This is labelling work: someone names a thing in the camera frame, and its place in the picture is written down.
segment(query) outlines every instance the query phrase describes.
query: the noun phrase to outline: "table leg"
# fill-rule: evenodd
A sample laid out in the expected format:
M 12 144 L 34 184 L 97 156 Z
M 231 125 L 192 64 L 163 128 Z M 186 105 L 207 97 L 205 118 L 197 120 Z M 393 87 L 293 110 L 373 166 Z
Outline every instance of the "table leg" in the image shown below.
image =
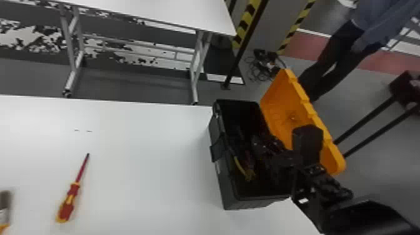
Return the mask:
M 76 6 L 72 7 L 73 18 L 71 19 L 71 22 L 69 24 L 67 21 L 66 9 L 64 7 L 64 4 L 60 3 L 58 6 L 60 10 L 62 33 L 64 34 L 64 38 L 66 40 L 67 55 L 69 57 L 69 63 L 70 63 L 70 68 L 71 68 L 71 72 L 67 79 L 62 95 L 65 98 L 70 98 L 73 95 L 73 86 L 79 76 L 81 63 L 84 56 L 83 33 L 82 33 L 82 28 L 81 28 L 81 23 L 80 23 L 79 8 Z M 76 30 L 76 36 L 77 36 L 77 40 L 79 44 L 79 51 L 76 58 L 74 58 L 74 47 L 73 47 L 73 40 L 72 40 L 72 35 L 75 30 Z
M 414 106 L 411 109 L 407 110 L 404 114 L 402 114 L 401 116 L 397 117 L 395 120 L 391 121 L 389 124 L 387 124 L 386 126 L 382 127 L 381 129 L 379 129 L 378 131 L 376 131 L 373 135 L 369 136 L 364 141 L 360 142 L 358 145 L 354 146 L 349 151 L 347 151 L 345 154 L 343 154 L 344 158 L 348 158 L 350 155 L 352 155 L 353 153 L 355 153 L 359 149 L 363 148 L 364 146 L 366 146 L 370 142 L 374 141 L 379 136 L 382 136 L 384 133 L 386 133 L 387 131 L 389 131 L 394 126 L 397 126 L 399 123 L 401 123 L 402 121 L 404 121 L 405 119 L 407 119 L 409 116 L 411 116 L 411 115 L 413 115 L 415 113 L 418 113 L 419 110 L 420 110 L 420 104 L 417 104 L 416 106 Z
M 197 34 L 196 48 L 194 51 L 194 55 L 192 56 L 191 65 L 189 67 L 189 78 L 191 80 L 192 91 L 192 105 L 198 104 L 197 83 L 204 65 L 204 61 L 206 60 L 207 52 L 209 51 L 212 35 L 212 33 L 207 32 L 206 40 L 204 41 L 203 45 L 204 32 L 198 31 Z

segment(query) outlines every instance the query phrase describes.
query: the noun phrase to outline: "black metal bar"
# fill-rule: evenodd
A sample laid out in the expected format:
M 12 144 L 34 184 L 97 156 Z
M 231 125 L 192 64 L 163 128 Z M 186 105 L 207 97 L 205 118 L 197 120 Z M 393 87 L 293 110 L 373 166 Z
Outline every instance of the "black metal bar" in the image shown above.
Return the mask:
M 266 6 L 268 4 L 269 0 L 261 0 L 259 7 L 257 9 L 257 12 L 255 13 L 254 19 L 251 22 L 251 25 L 249 26 L 249 29 L 245 35 L 244 41 L 241 44 L 241 47 L 239 48 L 239 51 L 236 55 L 235 61 L 233 62 L 232 68 L 229 71 L 229 74 L 226 77 L 226 80 L 224 80 L 224 83 L 222 83 L 221 88 L 224 90 L 229 89 L 229 85 L 231 83 L 233 74 L 236 70 L 236 68 L 239 65 L 239 62 L 241 62 L 242 57 L 244 56 L 245 50 L 248 47 L 249 40 L 251 39 L 251 36 L 254 34 L 254 30 L 258 25 L 259 20 L 261 19 L 261 16 L 263 15 L 264 10 L 266 9 Z
M 231 0 L 231 3 L 230 3 L 230 5 L 229 5 L 228 10 L 229 10 L 229 15 L 231 15 L 231 16 L 232 16 L 233 9 L 235 8 L 236 1 L 237 1 L 237 0 Z
M 418 113 L 420 111 L 420 104 L 417 104 L 416 106 L 412 107 L 411 109 L 407 110 L 404 114 L 397 117 L 395 120 L 391 121 L 386 126 L 382 127 L 378 131 L 376 131 L 373 135 L 366 138 L 364 141 L 360 142 L 358 145 L 354 146 L 352 149 L 350 149 L 348 152 L 343 154 L 344 158 L 348 158 L 350 155 L 354 154 L 359 149 L 363 148 L 365 145 L 369 144 L 370 142 L 374 141 L 379 136 L 383 135 L 387 131 L 389 131 L 394 126 L 397 126 L 399 123 L 407 119 L 409 116 Z
M 334 141 L 334 144 L 339 144 L 339 143 L 343 142 L 350 135 L 352 135 L 353 133 L 355 133 L 358 129 L 360 129 L 361 127 L 363 127 L 366 123 L 368 123 L 370 120 L 372 120 L 373 118 L 375 118 L 377 115 L 379 115 L 381 112 L 383 112 L 390 105 L 392 105 L 396 100 L 397 99 L 394 96 L 392 96 L 389 99 L 387 99 L 385 102 L 383 102 L 381 105 L 379 105 L 376 109 L 374 109 L 372 112 L 370 112 L 364 118 L 362 118 L 358 123 L 356 123 L 350 129 L 348 129 L 344 134 L 342 134 L 340 137 L 338 137 Z

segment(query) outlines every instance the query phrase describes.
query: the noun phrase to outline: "white table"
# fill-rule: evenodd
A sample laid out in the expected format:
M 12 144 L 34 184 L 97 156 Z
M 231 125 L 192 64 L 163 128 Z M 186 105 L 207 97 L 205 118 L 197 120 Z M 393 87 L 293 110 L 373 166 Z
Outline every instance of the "white table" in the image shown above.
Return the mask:
M 71 35 L 76 33 L 79 39 L 77 56 L 74 55 L 73 45 L 67 47 L 71 73 L 64 87 L 64 97 L 71 97 L 75 80 L 78 78 L 81 61 L 85 53 L 83 38 L 84 34 L 79 20 L 79 7 L 93 8 L 110 13 L 118 13 L 134 18 L 146 19 L 157 23 L 177 26 L 186 29 L 193 29 L 197 32 L 196 48 L 194 50 L 189 76 L 191 78 L 192 104 L 198 103 L 197 82 L 204 60 L 209 49 L 211 36 L 221 34 L 235 36 L 236 31 L 223 0 L 72 0 L 72 1 L 51 1 L 59 3 L 61 12 L 61 24 L 66 41 L 71 40 Z M 70 24 L 65 17 L 65 4 L 72 6 L 73 18 Z M 132 43 L 135 46 L 146 46 L 147 44 Z M 168 49 L 154 46 L 157 49 Z M 185 49 L 171 49 L 175 52 L 185 53 Z
M 290 201 L 223 210 L 210 107 L 0 96 L 11 234 L 319 234 Z M 71 221 L 54 218 L 86 153 Z

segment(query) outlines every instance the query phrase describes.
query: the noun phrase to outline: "black toolbox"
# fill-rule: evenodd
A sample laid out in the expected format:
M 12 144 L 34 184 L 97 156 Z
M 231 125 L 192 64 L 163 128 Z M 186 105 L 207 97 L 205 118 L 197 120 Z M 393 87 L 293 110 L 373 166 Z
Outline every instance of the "black toolbox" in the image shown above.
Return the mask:
M 230 139 L 236 134 L 237 128 L 241 129 L 245 138 L 270 134 L 258 103 L 218 99 L 213 104 L 209 132 L 211 156 L 216 167 L 224 209 L 261 208 L 287 199 L 291 192 L 290 185 L 285 183 L 284 189 L 274 190 L 264 182 L 263 167 L 260 167 L 263 177 L 259 179 L 259 184 L 250 184 L 240 174 L 229 150 L 232 147 Z

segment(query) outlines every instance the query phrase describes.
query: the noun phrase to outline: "metal table frame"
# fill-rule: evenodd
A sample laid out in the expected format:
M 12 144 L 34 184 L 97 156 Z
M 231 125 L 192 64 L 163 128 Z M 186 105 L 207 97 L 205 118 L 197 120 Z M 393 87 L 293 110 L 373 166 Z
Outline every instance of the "metal table frame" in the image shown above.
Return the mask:
M 74 85 L 76 84 L 79 78 L 82 61 L 85 54 L 85 48 L 86 46 L 88 46 L 88 45 L 84 45 L 83 39 L 91 38 L 91 39 L 100 39 L 100 40 L 108 41 L 108 42 L 125 43 L 128 45 L 142 46 L 145 48 L 163 49 L 163 50 L 175 52 L 173 59 L 164 57 L 164 56 L 156 56 L 156 55 L 153 55 L 151 57 L 190 63 L 188 75 L 191 80 L 191 92 L 192 92 L 191 104 L 192 105 L 198 104 L 199 99 L 198 99 L 197 83 L 198 83 L 198 79 L 200 77 L 201 71 L 203 70 L 204 60 L 206 59 L 207 52 L 209 50 L 209 46 L 211 43 L 211 37 L 213 35 L 211 32 L 196 30 L 197 41 L 196 41 L 196 47 L 195 47 L 194 52 L 191 52 L 190 50 L 187 50 L 186 48 L 181 48 L 181 47 L 173 47 L 173 48 L 159 47 L 156 45 L 152 46 L 152 45 L 148 45 L 146 43 L 141 43 L 141 42 L 130 42 L 130 41 L 112 39 L 108 37 L 100 37 L 100 36 L 91 35 L 91 34 L 83 34 L 81 20 L 80 20 L 79 6 L 71 6 L 70 13 L 72 15 L 72 18 L 69 23 L 67 19 L 68 11 L 65 5 L 66 4 L 64 3 L 59 3 L 58 5 L 59 10 L 60 10 L 61 26 L 62 26 L 64 38 L 67 44 L 67 55 L 69 57 L 69 63 L 70 63 L 70 69 L 71 69 L 70 75 L 64 87 L 64 91 L 62 92 L 62 95 L 65 98 L 70 98 L 73 95 Z M 78 41 L 77 53 L 75 53 L 76 50 L 73 46 L 73 40 L 72 40 L 73 35 L 76 35 L 77 41 Z M 89 46 L 89 47 L 94 47 L 96 49 L 102 49 L 105 51 L 114 51 L 114 52 L 120 51 L 118 49 L 108 48 L 105 45 L 102 47 L 99 47 L 99 46 Z M 178 53 L 192 54 L 192 60 L 188 61 L 185 59 L 178 59 L 177 58 Z M 138 54 L 138 55 L 145 56 L 145 54 L 142 54 L 139 52 L 130 52 L 130 54 Z

